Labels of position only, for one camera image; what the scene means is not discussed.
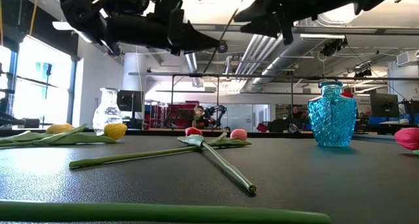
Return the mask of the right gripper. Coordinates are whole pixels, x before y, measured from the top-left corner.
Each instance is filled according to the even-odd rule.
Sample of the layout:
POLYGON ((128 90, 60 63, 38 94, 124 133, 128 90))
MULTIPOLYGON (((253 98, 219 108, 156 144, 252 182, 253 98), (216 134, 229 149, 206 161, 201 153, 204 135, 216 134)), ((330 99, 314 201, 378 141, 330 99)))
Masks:
POLYGON ((294 22, 317 16, 324 0, 255 0, 234 16, 235 22, 250 22, 240 28, 242 33, 277 37, 282 34, 285 45, 293 42, 294 22))

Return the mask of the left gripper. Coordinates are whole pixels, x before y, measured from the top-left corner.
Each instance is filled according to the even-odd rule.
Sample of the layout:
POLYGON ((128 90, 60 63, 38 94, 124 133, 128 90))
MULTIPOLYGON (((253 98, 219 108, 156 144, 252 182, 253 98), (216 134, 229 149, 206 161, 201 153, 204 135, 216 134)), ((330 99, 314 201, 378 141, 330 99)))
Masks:
POLYGON ((183 0, 110 0, 108 30, 122 43, 160 48, 179 56, 218 48, 220 41, 183 22, 183 0))

